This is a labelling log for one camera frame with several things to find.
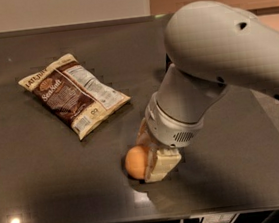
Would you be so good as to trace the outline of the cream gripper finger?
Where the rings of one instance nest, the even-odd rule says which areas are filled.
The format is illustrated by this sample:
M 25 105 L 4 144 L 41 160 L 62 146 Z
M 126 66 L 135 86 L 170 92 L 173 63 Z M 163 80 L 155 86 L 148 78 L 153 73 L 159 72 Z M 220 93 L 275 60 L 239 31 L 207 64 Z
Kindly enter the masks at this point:
M 182 155 L 179 153 L 178 149 L 150 149 L 148 152 L 144 182 L 160 182 L 177 166 L 181 158 Z
M 139 132 L 136 137 L 136 144 L 140 146 L 151 146 L 156 143 L 155 137 L 153 137 L 151 131 L 148 129 L 147 120 L 141 121 Z

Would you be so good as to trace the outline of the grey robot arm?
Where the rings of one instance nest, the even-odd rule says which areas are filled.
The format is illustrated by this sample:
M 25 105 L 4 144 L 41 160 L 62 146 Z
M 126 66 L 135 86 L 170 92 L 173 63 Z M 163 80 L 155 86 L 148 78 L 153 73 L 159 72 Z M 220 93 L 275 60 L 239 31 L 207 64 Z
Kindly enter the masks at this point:
M 136 143 L 148 148 L 143 179 L 163 180 L 180 148 L 204 126 L 204 114 L 230 85 L 279 101 L 279 32 L 243 9 L 215 1 L 180 8 L 165 28 L 170 59 L 145 109 Z

